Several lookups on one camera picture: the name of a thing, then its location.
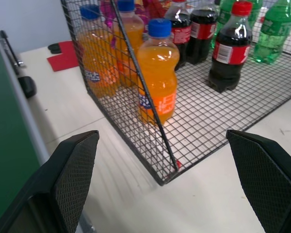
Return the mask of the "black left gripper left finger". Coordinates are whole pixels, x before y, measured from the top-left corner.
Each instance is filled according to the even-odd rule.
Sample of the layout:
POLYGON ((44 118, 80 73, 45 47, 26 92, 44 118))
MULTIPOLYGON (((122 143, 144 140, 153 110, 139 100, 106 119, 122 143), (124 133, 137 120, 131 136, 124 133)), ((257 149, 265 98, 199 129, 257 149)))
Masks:
POLYGON ((62 141, 0 218, 0 233, 75 233, 88 196, 98 131, 62 141))

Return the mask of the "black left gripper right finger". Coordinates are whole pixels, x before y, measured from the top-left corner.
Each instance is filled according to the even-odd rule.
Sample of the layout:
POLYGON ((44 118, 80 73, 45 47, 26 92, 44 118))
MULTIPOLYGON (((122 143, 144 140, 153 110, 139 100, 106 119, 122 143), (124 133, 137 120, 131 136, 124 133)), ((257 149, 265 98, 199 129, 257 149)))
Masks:
POLYGON ((291 233, 291 156, 275 141, 228 130, 242 189, 266 233, 291 233))

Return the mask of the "black plastic block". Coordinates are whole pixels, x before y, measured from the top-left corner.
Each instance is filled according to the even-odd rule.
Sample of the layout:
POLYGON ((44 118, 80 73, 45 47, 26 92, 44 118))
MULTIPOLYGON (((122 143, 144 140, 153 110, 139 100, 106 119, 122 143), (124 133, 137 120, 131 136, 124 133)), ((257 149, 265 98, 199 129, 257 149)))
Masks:
POLYGON ((34 80, 30 76, 19 77, 18 81, 27 99, 36 95, 37 87, 34 80))

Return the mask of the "red flat mat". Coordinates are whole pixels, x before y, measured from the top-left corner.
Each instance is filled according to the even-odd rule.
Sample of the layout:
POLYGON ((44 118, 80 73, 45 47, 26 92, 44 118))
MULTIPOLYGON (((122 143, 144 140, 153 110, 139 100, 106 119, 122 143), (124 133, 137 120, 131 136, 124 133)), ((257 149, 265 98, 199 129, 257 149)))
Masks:
POLYGON ((79 62, 75 53, 74 44, 72 41, 59 42, 62 53, 53 54, 47 58, 54 72, 62 71, 79 66, 79 62))

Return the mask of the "cola bottle red cap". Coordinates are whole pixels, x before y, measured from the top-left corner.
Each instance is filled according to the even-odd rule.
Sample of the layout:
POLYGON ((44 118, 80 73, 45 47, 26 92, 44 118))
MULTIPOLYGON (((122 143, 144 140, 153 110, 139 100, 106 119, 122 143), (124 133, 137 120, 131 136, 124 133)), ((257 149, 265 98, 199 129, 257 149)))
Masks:
POLYGON ((206 60, 217 19, 214 0, 201 0, 191 12, 191 34, 186 49, 186 60, 190 64, 196 65, 206 60))
POLYGON ((186 0, 172 0, 172 3, 164 15, 172 23, 172 41, 179 50, 179 61, 175 71, 186 64, 186 48, 191 35, 191 20, 187 10, 186 0))
POLYGON ((249 1, 236 1, 229 20, 217 34, 208 83, 219 93, 235 89, 240 80, 253 38, 248 22, 252 6, 249 1))

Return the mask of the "orange soda bottle blue cap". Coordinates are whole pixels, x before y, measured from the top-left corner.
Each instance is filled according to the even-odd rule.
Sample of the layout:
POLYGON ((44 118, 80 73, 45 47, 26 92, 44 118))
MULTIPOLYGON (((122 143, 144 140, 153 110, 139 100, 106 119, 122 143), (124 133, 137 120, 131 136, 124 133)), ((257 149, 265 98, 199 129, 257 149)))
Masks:
POLYGON ((137 52, 137 61, 149 94, 139 87, 139 119, 144 123, 157 125, 154 112, 161 124, 174 113, 177 97, 177 76, 175 67, 180 54, 170 39, 172 23, 168 19, 155 18, 148 24, 148 40, 137 52))
POLYGON ((78 42, 87 84, 97 98, 112 97, 120 79, 112 47, 113 34, 103 22, 98 5, 83 5, 80 14, 78 42))
MULTIPOLYGON (((138 52, 143 43, 144 22, 135 14, 134 0, 118 0, 117 9, 129 39, 130 47, 134 53, 138 52)), ((115 34, 115 53, 117 65, 120 72, 120 83, 123 87, 134 86, 138 82, 136 68, 131 58, 131 53, 127 47, 125 38, 115 18, 113 21, 113 31, 115 34)))

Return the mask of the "black round disc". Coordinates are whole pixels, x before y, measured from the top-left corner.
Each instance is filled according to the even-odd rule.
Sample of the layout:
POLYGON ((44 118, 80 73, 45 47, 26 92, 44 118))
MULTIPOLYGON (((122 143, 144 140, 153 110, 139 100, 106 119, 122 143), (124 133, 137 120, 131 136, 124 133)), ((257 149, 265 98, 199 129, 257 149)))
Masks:
POLYGON ((51 54, 60 54, 62 53, 59 43, 54 43, 48 46, 48 50, 51 54))

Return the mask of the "green soda bottle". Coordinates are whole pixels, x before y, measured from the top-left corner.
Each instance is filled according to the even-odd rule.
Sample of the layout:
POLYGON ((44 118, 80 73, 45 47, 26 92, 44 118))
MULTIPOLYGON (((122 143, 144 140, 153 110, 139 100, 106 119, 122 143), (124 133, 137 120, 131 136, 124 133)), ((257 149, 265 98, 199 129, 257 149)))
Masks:
POLYGON ((211 47, 214 48, 217 34, 221 28, 228 22, 231 16, 231 9, 236 0, 220 0, 220 12, 217 20, 216 31, 211 41, 211 47))
POLYGON ((260 10, 263 6, 263 0, 247 0, 252 3, 252 10, 248 17, 248 23, 251 29, 253 29, 257 18, 259 16, 260 10))
POLYGON ((272 64, 281 55, 291 32, 291 0, 277 0, 266 12, 254 48, 254 60, 272 64))

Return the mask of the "purple snack bag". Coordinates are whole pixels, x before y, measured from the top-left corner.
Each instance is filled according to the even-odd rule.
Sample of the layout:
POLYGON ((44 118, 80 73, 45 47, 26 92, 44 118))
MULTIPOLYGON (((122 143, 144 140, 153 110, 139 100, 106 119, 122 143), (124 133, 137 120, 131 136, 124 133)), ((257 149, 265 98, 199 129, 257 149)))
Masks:
POLYGON ((111 0, 100 0, 100 10, 104 17, 103 35, 111 39, 110 45, 113 50, 117 48, 119 39, 117 16, 111 0))

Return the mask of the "red pink snack bag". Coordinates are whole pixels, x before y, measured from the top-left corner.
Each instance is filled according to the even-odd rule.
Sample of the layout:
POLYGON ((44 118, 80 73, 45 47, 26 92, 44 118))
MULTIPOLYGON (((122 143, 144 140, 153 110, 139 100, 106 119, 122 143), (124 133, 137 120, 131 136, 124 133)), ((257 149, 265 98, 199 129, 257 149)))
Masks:
POLYGON ((143 19, 164 18, 171 0, 135 0, 136 14, 143 19))

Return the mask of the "green board with frame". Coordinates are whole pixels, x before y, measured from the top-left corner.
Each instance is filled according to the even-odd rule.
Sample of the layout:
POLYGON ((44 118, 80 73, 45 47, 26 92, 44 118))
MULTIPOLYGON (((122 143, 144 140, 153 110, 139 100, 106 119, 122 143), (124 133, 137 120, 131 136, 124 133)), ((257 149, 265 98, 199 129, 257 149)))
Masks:
POLYGON ((0 31, 0 218, 47 156, 0 31))

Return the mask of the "thin black metal rod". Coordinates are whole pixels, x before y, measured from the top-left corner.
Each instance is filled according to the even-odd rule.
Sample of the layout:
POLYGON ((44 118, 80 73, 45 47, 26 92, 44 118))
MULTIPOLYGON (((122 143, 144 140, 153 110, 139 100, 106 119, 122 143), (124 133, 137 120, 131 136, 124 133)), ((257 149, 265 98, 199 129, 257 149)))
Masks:
POLYGON ((14 50, 13 50, 13 48, 12 48, 12 46, 11 46, 9 40, 8 40, 8 36, 7 36, 6 32, 4 30, 1 30, 0 31, 0 35, 5 40, 5 44, 7 45, 8 49, 10 51, 10 54, 12 56, 13 62, 15 63, 15 65, 17 67, 21 67, 23 65, 23 62, 21 60, 18 60, 16 54, 14 53, 14 50))

